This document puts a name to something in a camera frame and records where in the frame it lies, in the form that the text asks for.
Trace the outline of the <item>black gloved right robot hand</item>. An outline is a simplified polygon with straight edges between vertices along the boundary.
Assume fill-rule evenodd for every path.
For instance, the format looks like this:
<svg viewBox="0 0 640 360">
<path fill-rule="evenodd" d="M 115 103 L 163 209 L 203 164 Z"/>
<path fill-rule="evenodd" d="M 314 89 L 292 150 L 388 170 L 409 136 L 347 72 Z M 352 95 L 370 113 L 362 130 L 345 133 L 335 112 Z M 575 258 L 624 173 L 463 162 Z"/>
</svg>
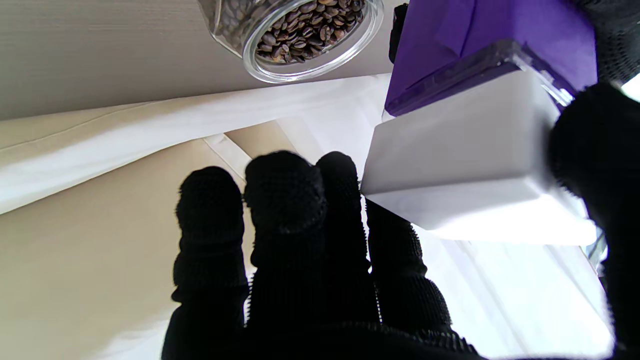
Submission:
<svg viewBox="0 0 640 360">
<path fill-rule="evenodd" d="M 585 89 L 550 133 L 550 167 L 604 232 L 612 360 L 639 358 L 639 102 Z M 452 329 L 406 219 L 366 203 L 352 159 L 254 158 L 240 192 L 210 166 L 179 189 L 163 360 L 480 360 Z"/>
</svg>

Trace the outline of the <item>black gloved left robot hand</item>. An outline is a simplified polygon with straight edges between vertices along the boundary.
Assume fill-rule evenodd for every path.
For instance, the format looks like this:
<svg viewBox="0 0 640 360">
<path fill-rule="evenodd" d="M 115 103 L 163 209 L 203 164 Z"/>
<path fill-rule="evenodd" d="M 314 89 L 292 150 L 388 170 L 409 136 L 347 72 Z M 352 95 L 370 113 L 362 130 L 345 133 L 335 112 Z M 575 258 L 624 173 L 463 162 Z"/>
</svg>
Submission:
<svg viewBox="0 0 640 360">
<path fill-rule="evenodd" d="M 639 73 L 637 0 L 410 0 L 394 9 L 390 91 L 473 57 L 520 57 L 567 91 Z"/>
</svg>

